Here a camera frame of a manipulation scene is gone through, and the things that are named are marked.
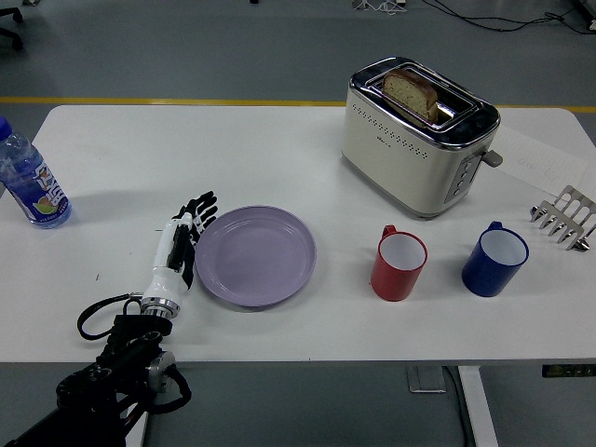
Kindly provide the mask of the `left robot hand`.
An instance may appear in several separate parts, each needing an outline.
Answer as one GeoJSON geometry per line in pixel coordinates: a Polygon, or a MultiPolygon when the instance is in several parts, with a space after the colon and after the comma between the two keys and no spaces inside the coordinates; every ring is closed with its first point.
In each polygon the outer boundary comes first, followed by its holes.
{"type": "Polygon", "coordinates": [[[170,318],[180,310],[180,299],[194,279],[196,245],[216,220],[217,197],[212,191],[182,206],[162,231],[153,261],[153,279],[142,295],[142,312],[164,308],[170,318]]]}

